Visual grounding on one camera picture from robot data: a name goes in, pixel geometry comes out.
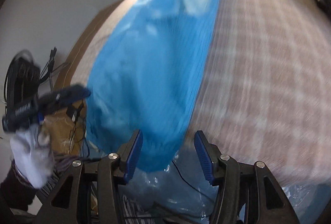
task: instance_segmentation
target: striped fabric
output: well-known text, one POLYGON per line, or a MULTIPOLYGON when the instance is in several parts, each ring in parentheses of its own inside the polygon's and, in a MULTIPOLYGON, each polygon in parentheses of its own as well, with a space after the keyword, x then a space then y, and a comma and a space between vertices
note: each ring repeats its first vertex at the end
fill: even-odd
MULTIPOLYGON (((101 27, 72 83, 136 0, 101 27)), ((203 130, 240 162, 264 161, 281 185, 331 179, 331 23, 315 0, 221 0, 186 135, 203 130)))

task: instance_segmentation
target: blue fabric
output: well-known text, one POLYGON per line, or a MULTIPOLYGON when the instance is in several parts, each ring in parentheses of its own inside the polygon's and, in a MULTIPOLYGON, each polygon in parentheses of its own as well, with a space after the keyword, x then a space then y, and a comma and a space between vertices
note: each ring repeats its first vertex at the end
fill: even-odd
POLYGON ((138 0, 91 70, 88 139, 114 152, 141 129, 138 167, 164 169, 183 142, 219 0, 138 0))

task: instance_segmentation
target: silver screw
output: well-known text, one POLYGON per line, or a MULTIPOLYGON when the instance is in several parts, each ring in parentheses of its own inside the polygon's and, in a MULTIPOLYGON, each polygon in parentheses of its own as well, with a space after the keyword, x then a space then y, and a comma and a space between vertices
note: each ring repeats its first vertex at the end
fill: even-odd
POLYGON ((256 166, 259 167, 259 168, 264 168, 264 167, 265 167, 265 164, 264 164, 264 162, 262 162, 262 161, 258 161, 258 162, 256 163, 256 166))
POLYGON ((108 155, 108 158, 110 158, 110 159, 117 159, 119 156, 116 154, 116 153, 110 153, 109 155, 108 155))
POLYGON ((82 164, 80 160, 73 161, 72 166, 73 167, 79 167, 82 164))
POLYGON ((222 154, 221 160, 228 161, 230 159, 230 156, 228 154, 222 154))

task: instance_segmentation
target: black sleeve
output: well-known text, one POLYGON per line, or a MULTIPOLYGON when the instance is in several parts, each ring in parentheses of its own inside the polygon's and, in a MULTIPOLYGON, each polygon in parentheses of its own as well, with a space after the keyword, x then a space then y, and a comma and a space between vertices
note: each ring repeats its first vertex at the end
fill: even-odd
POLYGON ((37 190, 29 188, 19 182, 10 168, 6 179, 0 184, 0 193, 10 208, 28 210, 28 205, 32 204, 37 190))

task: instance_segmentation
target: gloved hand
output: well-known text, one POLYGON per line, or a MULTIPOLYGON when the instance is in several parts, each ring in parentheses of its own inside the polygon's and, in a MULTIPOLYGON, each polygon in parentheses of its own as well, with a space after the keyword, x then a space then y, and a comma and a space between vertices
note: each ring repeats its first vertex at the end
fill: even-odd
POLYGON ((10 139, 16 168, 35 188, 41 189, 53 174, 54 156, 49 135, 37 124, 28 130, 16 131, 10 139))

